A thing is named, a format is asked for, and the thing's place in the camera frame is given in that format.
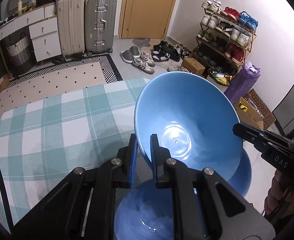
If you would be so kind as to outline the person's right hand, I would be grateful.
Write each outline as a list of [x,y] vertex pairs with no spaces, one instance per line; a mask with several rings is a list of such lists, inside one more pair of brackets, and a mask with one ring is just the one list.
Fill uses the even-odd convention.
[[269,215],[278,206],[288,186],[288,178],[279,170],[276,170],[271,181],[271,187],[264,200],[264,211],[266,215]]

